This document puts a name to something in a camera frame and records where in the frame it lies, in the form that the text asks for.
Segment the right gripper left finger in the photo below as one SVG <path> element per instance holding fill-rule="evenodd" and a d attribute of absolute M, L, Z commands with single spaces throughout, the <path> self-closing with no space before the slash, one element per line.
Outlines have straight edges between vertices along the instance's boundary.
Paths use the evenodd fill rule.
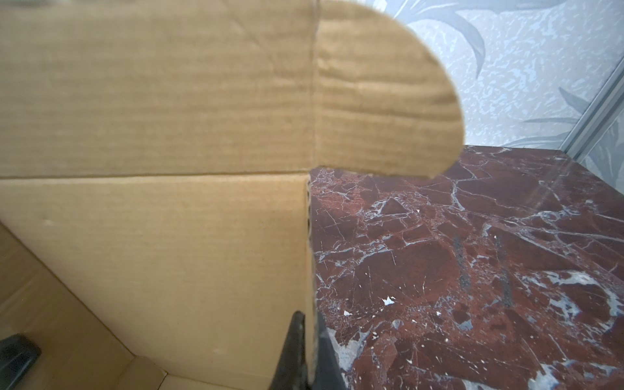
<path fill-rule="evenodd" d="M 307 389 L 305 318 L 300 311 L 292 315 L 270 390 Z"/>

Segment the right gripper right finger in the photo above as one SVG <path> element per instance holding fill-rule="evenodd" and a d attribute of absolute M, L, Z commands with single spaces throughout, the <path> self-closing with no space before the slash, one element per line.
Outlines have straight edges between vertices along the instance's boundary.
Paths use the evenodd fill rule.
<path fill-rule="evenodd" d="M 313 390 L 346 390 L 339 361 L 332 345 L 323 315 L 318 314 L 318 342 Z"/>

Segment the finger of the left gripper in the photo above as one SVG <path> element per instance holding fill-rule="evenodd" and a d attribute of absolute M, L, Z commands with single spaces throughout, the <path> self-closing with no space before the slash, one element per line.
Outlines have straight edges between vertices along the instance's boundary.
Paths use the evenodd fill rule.
<path fill-rule="evenodd" d="M 1 389 L 13 390 L 41 356 L 41 349 L 23 334 L 1 340 Z"/>

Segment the brown cardboard box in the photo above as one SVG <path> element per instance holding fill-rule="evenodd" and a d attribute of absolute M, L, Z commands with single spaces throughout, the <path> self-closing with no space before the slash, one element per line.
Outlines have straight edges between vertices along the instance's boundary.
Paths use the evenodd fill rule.
<path fill-rule="evenodd" d="M 318 342 L 310 174 L 432 178 L 464 123 L 412 31 L 349 1 L 4 1 L 1 340 L 15 389 L 269 389 Z"/>

